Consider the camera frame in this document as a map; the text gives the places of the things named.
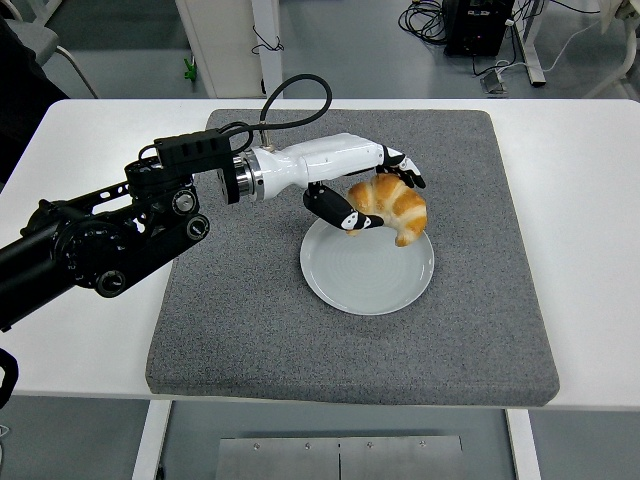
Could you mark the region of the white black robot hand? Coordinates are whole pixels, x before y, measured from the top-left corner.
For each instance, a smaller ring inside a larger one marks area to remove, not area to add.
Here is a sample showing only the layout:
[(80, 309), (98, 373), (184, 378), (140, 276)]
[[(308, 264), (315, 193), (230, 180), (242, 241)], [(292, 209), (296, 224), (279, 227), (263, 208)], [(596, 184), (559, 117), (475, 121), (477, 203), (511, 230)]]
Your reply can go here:
[(416, 241), (427, 225), (425, 186), (406, 155), (352, 134), (341, 133), (281, 151), (253, 147), (243, 154), (254, 200), (276, 197), (286, 187), (305, 189), (305, 207), (328, 224), (356, 235), (388, 227), (395, 245)]

